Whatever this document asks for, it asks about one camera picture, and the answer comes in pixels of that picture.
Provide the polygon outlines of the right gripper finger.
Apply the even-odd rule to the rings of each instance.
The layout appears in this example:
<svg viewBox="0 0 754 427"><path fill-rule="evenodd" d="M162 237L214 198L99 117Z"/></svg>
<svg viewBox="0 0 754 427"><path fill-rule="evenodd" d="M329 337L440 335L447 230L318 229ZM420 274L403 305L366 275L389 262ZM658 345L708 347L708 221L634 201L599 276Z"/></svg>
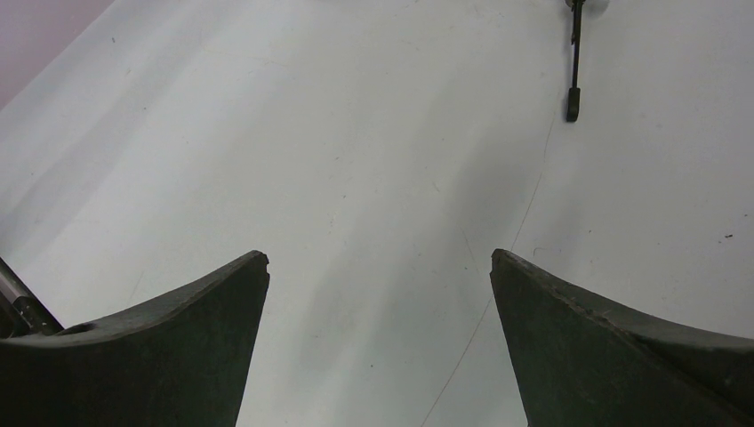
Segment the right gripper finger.
<svg viewBox="0 0 754 427"><path fill-rule="evenodd" d="M751 339L634 310L504 249L491 282L530 425L752 425Z"/></svg>

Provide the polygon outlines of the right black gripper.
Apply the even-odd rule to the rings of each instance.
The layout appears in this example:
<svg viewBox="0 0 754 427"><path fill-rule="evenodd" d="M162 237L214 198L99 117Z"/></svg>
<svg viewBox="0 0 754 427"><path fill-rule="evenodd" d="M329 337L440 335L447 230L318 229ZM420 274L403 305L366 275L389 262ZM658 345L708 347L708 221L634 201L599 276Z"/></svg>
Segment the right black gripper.
<svg viewBox="0 0 754 427"><path fill-rule="evenodd" d="M1 260L2 425L235 425L268 264L252 251L129 309L64 327Z"/></svg>

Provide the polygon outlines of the tripod shock mount stand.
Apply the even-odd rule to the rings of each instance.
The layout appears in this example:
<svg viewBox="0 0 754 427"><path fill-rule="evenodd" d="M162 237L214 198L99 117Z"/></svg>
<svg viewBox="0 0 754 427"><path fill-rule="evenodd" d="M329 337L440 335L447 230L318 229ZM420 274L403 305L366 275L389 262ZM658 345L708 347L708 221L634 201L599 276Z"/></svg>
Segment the tripod shock mount stand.
<svg viewBox="0 0 754 427"><path fill-rule="evenodd" d="M581 89L578 85L580 51L581 51L581 34L582 34L582 13L584 0L573 0L566 2L573 15L573 25L571 32L571 45L573 47L572 76L571 85L568 90L566 99L565 120L567 123L575 123L580 113Z"/></svg>

